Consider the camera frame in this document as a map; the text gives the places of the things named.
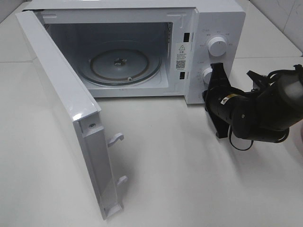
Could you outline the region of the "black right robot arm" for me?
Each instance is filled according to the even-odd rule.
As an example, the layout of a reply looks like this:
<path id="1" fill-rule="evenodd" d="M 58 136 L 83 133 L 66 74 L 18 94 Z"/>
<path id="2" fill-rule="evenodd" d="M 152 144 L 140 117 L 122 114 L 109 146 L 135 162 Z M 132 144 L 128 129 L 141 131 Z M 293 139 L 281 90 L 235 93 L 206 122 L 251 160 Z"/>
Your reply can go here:
<path id="1" fill-rule="evenodd" d="M 220 139 L 237 138 L 280 143 L 303 118 L 303 67 L 275 70 L 266 76 L 248 71 L 257 86 L 250 92 L 232 87 L 223 63 L 212 63 L 203 94 L 205 109 Z"/>

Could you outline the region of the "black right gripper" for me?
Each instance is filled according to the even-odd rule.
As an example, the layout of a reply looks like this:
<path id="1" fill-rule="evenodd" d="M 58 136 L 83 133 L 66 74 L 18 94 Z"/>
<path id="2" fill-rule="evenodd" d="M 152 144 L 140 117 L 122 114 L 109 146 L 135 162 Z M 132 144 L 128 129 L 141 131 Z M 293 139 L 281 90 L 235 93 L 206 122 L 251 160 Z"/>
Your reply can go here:
<path id="1" fill-rule="evenodd" d="M 222 62 L 212 63 L 208 90 L 204 91 L 206 111 L 216 129 L 216 137 L 228 137 L 230 125 L 251 126 L 251 98 L 231 88 Z"/>

